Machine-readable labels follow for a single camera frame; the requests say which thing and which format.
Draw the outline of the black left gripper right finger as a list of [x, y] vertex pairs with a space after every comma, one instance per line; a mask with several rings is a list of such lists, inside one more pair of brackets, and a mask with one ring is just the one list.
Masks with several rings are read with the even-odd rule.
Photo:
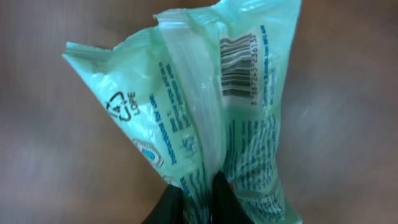
[[253, 224], [238, 202], [224, 173], [218, 172], [212, 183], [212, 224]]

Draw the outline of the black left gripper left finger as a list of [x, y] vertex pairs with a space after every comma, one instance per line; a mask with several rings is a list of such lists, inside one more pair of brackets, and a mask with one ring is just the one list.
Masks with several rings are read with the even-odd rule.
[[183, 224], [183, 191], [168, 185], [142, 224]]

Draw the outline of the teal white wipes packet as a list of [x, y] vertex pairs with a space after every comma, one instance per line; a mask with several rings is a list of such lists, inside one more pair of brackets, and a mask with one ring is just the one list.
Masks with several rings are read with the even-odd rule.
[[113, 49], [69, 42], [64, 59], [168, 185], [183, 223], [212, 223], [224, 173], [253, 223], [301, 223], [276, 154], [301, 1], [169, 9]]

